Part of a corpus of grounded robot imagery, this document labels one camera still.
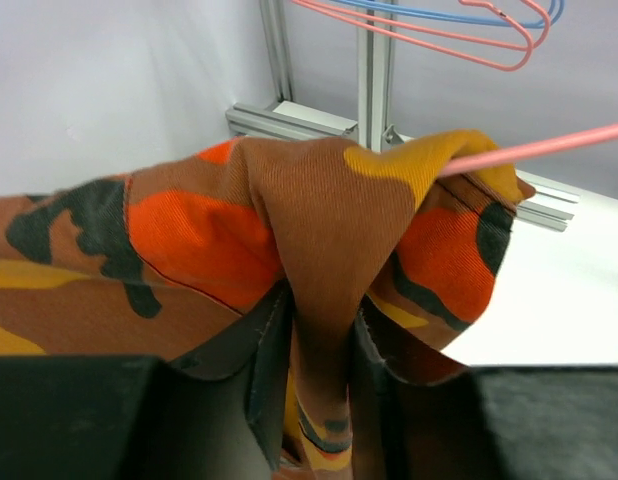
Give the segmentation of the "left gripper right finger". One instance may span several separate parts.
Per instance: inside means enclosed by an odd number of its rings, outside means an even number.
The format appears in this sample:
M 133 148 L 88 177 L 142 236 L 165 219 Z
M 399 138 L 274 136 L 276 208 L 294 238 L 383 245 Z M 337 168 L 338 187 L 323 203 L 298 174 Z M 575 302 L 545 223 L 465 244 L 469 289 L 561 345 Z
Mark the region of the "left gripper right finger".
M 468 367 L 369 300 L 352 348 L 358 479 L 618 479 L 618 365 Z

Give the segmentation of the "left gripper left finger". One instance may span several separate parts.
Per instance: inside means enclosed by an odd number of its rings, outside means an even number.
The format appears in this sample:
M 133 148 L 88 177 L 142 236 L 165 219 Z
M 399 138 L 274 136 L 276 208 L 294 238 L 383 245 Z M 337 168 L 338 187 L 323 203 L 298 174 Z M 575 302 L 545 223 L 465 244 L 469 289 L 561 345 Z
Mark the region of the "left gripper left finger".
M 275 287 L 172 362 L 0 356 L 0 479 L 268 479 L 293 297 Z

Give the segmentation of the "orange camouflage trousers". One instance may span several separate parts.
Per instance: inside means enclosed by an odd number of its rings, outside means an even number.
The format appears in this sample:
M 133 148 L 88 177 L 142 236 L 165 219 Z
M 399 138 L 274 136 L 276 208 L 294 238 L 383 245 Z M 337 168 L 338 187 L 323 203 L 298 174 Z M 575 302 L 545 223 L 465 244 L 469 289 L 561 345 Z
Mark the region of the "orange camouflage trousers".
M 360 302 L 442 349 L 486 310 L 520 203 L 511 165 L 442 177 L 475 130 L 377 154 L 239 137 L 52 194 L 0 197 L 0 354 L 177 359 L 279 280 L 296 304 L 286 479 L 349 479 L 348 334 Z

